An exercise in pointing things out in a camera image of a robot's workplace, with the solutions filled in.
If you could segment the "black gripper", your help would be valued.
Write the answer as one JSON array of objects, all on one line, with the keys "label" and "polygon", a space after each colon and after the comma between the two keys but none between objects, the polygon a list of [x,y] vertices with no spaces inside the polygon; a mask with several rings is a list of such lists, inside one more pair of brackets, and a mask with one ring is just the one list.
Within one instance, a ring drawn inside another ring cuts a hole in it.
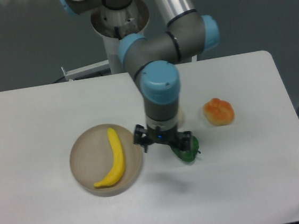
[{"label": "black gripper", "polygon": [[181,154],[183,152],[191,152],[193,150],[193,138],[191,131],[178,132],[178,124],[173,125],[171,128],[162,127],[152,128],[147,125],[145,129],[141,125],[136,125],[134,130],[134,144],[140,145],[144,152],[151,144],[169,145],[170,148]]}]

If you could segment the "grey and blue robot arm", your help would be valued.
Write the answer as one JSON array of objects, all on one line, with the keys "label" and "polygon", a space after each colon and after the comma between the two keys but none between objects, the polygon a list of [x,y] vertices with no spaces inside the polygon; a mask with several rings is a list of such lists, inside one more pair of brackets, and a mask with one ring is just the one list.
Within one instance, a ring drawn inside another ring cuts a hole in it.
[{"label": "grey and blue robot arm", "polygon": [[119,41],[116,56],[142,94],[146,125],[137,125],[134,143],[143,148],[163,144],[187,153],[193,135],[178,131],[180,77],[176,63],[219,44],[216,21],[200,15],[191,0],[155,0],[166,24],[164,34],[144,37],[148,9],[141,0],[60,0],[66,12],[92,12],[92,25]]}]

